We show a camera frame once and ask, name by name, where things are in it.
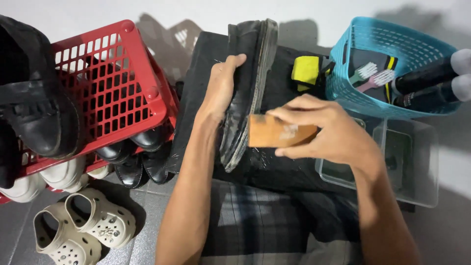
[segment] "hand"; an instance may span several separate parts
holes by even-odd
[[[198,115],[213,118],[217,122],[224,118],[234,92],[234,71],[246,59],[245,54],[229,55],[225,63],[213,65],[208,89]]]
[[[324,158],[352,167],[368,166],[369,163],[384,164],[376,142],[337,102],[304,94],[280,108],[267,111],[267,114],[292,124],[313,124],[322,128],[309,144],[278,148],[275,155],[279,157]]]

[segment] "beige crocs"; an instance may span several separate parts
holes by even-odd
[[[130,211],[109,202],[103,193],[92,188],[71,194],[65,209],[77,231],[96,237],[110,248],[124,247],[136,231],[136,219]]]
[[[49,255],[57,265],[95,265],[101,257],[100,242],[75,230],[63,202],[38,212],[33,225],[36,251]]]

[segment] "black dress shoe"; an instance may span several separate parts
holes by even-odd
[[[277,39],[278,25],[270,19],[229,25],[229,55],[245,53],[247,60],[234,73],[234,96],[226,111],[219,148],[226,172],[236,167],[247,147],[247,116],[260,111]]]
[[[0,120],[0,188],[10,189],[21,169],[21,153],[15,131]]]
[[[25,145],[66,158],[84,145],[83,119],[57,78],[54,54],[37,29],[0,16],[0,108]]]
[[[164,184],[174,176],[166,170],[165,163],[170,155],[172,142],[166,142],[156,152],[142,152],[142,165],[150,179],[157,184]]]
[[[136,150],[136,145],[125,139],[121,142],[97,149],[95,153],[98,157],[111,164],[123,164]]]
[[[142,149],[145,151],[155,152],[163,145],[166,136],[167,128],[165,128],[163,125],[160,125],[154,129],[150,129],[131,136],[129,139],[131,139],[138,146],[142,147]]]
[[[119,180],[128,189],[137,189],[149,181],[139,155],[131,156],[121,165],[114,165]]]

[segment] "white sneaker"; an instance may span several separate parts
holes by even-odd
[[[38,212],[33,225],[36,251],[49,255],[57,265],[95,265],[101,257],[100,242],[75,230],[63,202]]]
[[[51,166],[39,172],[49,186],[58,189],[70,189],[80,181],[85,170],[85,156],[77,157],[59,165]]]
[[[122,248],[134,236],[136,219],[130,211],[109,202],[103,193],[87,188],[71,194],[65,210],[79,232],[96,237],[109,248]]]
[[[30,202],[45,188],[44,179],[39,174],[32,174],[15,180],[15,184],[10,189],[0,188],[0,192],[12,201]]]
[[[76,184],[68,187],[67,189],[64,189],[64,191],[67,191],[69,193],[78,192],[79,190],[87,186],[87,183],[88,183],[88,174],[82,174],[82,176],[80,177],[79,181]]]
[[[99,167],[95,170],[92,170],[88,172],[87,174],[90,175],[90,177],[96,178],[96,179],[102,179],[111,172],[111,165],[107,164],[106,166]]]

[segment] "black bottle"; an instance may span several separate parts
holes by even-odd
[[[397,95],[406,95],[447,82],[458,75],[471,74],[471,50],[463,49],[436,60],[416,71],[397,77],[392,88]]]
[[[441,83],[394,99],[399,107],[430,112],[440,106],[471,100],[471,74],[460,75],[451,81]]]

